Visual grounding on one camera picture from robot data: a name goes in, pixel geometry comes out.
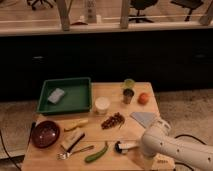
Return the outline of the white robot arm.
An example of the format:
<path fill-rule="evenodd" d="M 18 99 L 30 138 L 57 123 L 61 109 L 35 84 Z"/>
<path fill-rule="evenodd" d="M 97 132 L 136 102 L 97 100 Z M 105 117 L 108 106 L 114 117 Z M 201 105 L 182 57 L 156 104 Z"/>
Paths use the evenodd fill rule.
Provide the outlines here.
<path fill-rule="evenodd" d="M 165 120 L 157 117 L 141 137 L 141 153 L 147 157 L 160 153 L 202 171 L 213 171 L 213 146 L 171 138 L 168 136 L 170 129 Z"/>

